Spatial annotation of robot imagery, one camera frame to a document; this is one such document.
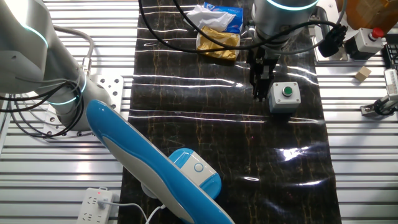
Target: blue plastic bag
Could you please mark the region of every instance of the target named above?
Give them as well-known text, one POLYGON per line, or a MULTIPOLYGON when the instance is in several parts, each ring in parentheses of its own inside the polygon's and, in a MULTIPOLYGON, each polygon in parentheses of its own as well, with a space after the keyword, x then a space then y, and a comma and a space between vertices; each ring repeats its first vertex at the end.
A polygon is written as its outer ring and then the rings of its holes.
POLYGON ((208 4, 207 2, 205 2, 204 7, 211 11, 222 11, 222 12, 228 12, 230 14, 235 15, 235 18, 232 20, 231 23, 229 23, 228 27, 226 28, 226 30, 224 32, 230 32, 230 33, 234 33, 234 34, 241 33, 242 26, 243 26, 243 9, 242 8, 214 6, 212 4, 208 4))

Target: wooden block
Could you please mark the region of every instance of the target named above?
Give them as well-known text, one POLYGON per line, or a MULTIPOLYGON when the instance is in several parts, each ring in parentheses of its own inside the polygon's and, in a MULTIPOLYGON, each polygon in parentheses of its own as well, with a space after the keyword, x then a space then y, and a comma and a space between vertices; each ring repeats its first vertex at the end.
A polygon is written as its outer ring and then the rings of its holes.
POLYGON ((363 66, 360 71, 355 75, 355 78, 357 80, 359 80, 360 82, 365 81, 365 79, 367 77, 369 77, 369 75, 371 74, 372 71, 370 71, 370 69, 366 68, 365 66, 363 66))

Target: metal slotted table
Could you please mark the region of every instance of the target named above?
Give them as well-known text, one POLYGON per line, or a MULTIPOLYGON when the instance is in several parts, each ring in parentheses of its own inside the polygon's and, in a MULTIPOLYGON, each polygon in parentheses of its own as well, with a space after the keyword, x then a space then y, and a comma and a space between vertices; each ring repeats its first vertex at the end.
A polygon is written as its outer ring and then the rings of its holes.
MULTIPOLYGON (((138 3, 44 2, 54 24, 93 36, 96 50, 92 74, 124 78, 122 115, 127 118, 138 3)), ((88 43, 58 34, 81 63, 88 43)), ((341 217, 344 224, 397 223, 398 118, 394 115, 378 121, 361 116, 361 105, 386 95, 381 55, 366 62, 372 74, 358 85, 353 76, 361 66, 347 63, 316 67, 341 217)), ((44 111, 35 112, 45 119, 44 111)), ((29 113, 24 115, 42 128, 29 113)), ((87 187, 108 187, 120 194, 122 165, 99 142, 48 143, 22 134, 9 120, 5 125, 0 137, 0 223, 75 223, 87 187)), ((116 223, 117 211, 115 208, 111 213, 112 224, 116 223)))

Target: green button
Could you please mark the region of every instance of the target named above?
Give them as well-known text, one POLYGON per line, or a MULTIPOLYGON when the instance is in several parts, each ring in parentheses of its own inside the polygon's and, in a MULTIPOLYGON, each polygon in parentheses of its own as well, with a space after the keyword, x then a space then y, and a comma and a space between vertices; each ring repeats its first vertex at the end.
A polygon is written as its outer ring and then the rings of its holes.
POLYGON ((284 90, 282 91, 282 93, 285 96, 291 96, 293 94, 293 89, 289 86, 285 87, 284 90))

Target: orange container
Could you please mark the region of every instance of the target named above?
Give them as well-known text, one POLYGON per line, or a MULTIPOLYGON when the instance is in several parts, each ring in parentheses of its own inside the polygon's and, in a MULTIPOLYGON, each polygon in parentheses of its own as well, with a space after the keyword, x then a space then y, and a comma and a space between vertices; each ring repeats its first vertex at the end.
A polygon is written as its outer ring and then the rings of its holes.
MULTIPOLYGON (((343 0, 336 0, 339 11, 343 0)), ((348 0, 347 22, 353 29, 376 27, 388 33, 398 22, 398 0, 348 0)))

